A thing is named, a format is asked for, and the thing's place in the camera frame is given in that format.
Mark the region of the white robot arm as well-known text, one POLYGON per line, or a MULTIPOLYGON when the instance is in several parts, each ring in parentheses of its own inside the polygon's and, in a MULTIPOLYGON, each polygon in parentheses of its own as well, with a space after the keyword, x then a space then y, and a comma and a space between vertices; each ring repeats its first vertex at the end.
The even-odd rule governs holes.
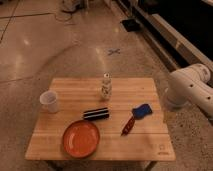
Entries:
POLYGON ((187 102, 194 103, 213 125, 213 88, 208 85, 210 78, 209 68, 200 63, 171 72, 163 97, 164 105, 169 110, 178 110, 187 102))

